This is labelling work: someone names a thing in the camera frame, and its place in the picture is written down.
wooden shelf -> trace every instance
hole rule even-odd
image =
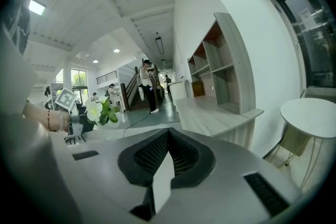
[[[200,70],[194,72],[194,73],[191,74],[191,75],[192,75],[192,76],[196,76],[196,75],[198,75],[198,74],[200,74],[200,73],[203,73],[203,72],[205,72],[205,71],[207,71],[207,70],[210,70],[210,65],[209,65],[209,64],[207,64],[206,66],[202,67]]]
[[[192,58],[189,59],[188,65],[189,65],[190,73],[196,72],[197,69],[196,69],[194,56],[192,56]]]
[[[215,73],[215,72],[218,72],[218,71],[221,71],[221,70],[223,70],[223,69],[230,68],[230,67],[233,67],[233,63],[230,63],[229,65],[226,65],[226,66],[217,68],[216,70],[213,70],[212,73]]]
[[[218,106],[243,115],[256,107],[254,80],[246,46],[230,14],[215,21],[188,60],[192,86]]]

green leaf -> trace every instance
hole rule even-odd
[[[103,104],[103,110],[102,110],[101,114],[106,115],[107,112],[109,111],[109,108],[110,108],[110,102],[109,102],[108,99],[106,99],[105,103]]]
[[[111,122],[113,122],[113,123],[118,122],[118,118],[112,110],[110,110],[107,115],[108,115]]]
[[[113,107],[111,107],[110,111],[111,111],[111,110],[112,110],[114,113],[117,113],[117,112],[120,111],[120,108],[117,107],[117,106],[113,106]]]
[[[102,124],[102,125],[105,125],[106,122],[107,122],[107,116],[106,115],[101,115],[99,117],[99,122]]]

tree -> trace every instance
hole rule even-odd
[[[72,77],[72,86],[85,86],[86,85],[86,73],[76,73]]]

black mesh pad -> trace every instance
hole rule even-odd
[[[207,146],[171,128],[126,148],[118,157],[118,166],[130,183],[149,187],[168,151],[175,171],[171,188],[198,185],[215,165]]]

white ceiling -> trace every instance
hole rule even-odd
[[[172,61],[174,0],[38,1],[46,5],[46,10],[42,16],[32,13],[32,41],[25,57],[45,71],[51,71],[48,67],[60,70],[65,57],[81,65],[105,66],[108,61],[118,61],[113,53],[117,47],[121,54],[124,50],[132,54],[142,51],[158,65],[162,59],[167,64]],[[163,55],[155,43],[156,32],[163,41]],[[81,51],[90,55],[86,61],[75,58]]]

